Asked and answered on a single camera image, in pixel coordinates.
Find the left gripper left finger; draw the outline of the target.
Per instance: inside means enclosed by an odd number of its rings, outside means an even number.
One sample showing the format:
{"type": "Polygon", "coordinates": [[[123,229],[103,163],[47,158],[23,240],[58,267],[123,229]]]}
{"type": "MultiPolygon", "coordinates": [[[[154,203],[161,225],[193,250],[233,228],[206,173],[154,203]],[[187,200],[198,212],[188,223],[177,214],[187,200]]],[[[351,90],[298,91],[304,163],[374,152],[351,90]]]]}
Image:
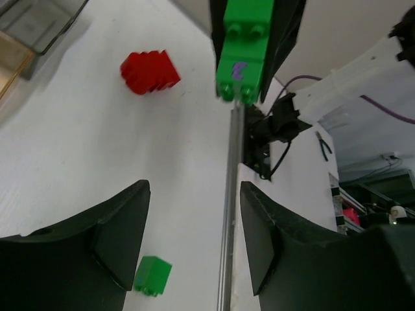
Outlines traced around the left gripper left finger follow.
{"type": "Polygon", "coordinates": [[[122,310],[150,203],[140,180],[27,236],[1,239],[2,310],[122,310]]]}

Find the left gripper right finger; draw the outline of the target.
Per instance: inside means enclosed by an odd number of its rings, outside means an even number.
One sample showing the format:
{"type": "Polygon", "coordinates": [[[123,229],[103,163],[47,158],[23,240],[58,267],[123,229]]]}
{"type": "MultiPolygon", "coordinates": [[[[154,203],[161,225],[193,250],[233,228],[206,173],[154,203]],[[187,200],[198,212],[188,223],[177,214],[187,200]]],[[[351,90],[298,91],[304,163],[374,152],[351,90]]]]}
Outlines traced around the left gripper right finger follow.
{"type": "Polygon", "coordinates": [[[240,189],[253,293],[262,310],[413,310],[414,226],[346,236],[240,189]]]}

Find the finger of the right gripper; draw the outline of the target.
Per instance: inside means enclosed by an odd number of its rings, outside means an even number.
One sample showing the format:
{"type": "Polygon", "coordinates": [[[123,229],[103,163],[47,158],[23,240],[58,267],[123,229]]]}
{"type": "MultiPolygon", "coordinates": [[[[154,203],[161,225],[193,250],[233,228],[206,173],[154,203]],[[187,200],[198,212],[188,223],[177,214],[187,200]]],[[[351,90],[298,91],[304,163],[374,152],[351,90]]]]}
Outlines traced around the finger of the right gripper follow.
{"type": "Polygon", "coordinates": [[[263,67],[260,102],[264,102],[274,75],[294,48],[306,0],[276,0],[263,67]]]}
{"type": "Polygon", "coordinates": [[[226,31],[224,28],[224,13],[227,0],[210,0],[211,39],[216,58],[220,58],[226,31]]]}

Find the small green lego block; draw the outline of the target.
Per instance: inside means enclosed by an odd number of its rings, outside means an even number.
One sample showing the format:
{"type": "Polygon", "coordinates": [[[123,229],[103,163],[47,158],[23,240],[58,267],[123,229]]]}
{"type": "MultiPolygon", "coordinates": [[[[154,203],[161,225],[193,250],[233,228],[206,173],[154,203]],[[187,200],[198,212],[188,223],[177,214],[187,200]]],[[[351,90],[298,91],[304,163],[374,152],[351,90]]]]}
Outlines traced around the small green lego block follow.
{"type": "Polygon", "coordinates": [[[136,270],[133,287],[147,296],[157,297],[164,292],[172,264],[157,256],[143,256],[136,270]]]}

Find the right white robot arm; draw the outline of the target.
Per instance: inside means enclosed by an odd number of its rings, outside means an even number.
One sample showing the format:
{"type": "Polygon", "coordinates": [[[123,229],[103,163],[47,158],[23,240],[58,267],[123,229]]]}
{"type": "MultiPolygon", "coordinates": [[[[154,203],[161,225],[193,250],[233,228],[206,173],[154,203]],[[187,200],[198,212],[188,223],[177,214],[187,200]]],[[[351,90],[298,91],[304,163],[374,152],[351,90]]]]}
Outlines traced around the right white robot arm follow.
{"type": "MultiPolygon", "coordinates": [[[[216,92],[244,106],[264,102],[271,81],[293,50],[305,1],[211,1],[211,39],[216,57],[216,92]]],[[[372,89],[414,74],[414,10],[388,35],[350,63],[277,100],[272,125],[310,126],[346,99],[369,100],[372,89]]]]}

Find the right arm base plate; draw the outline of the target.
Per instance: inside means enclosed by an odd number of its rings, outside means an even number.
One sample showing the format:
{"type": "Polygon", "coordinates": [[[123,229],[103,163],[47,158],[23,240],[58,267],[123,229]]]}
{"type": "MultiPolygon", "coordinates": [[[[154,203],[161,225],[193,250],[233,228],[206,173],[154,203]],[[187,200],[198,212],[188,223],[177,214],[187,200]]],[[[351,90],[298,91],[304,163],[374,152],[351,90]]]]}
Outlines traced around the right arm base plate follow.
{"type": "Polygon", "coordinates": [[[287,155],[292,141],[311,127],[300,120],[300,111],[294,107],[294,93],[277,99],[266,116],[258,107],[249,106],[244,113],[243,164],[271,180],[287,155]],[[270,144],[280,141],[287,147],[274,167],[271,166],[270,144]]]}

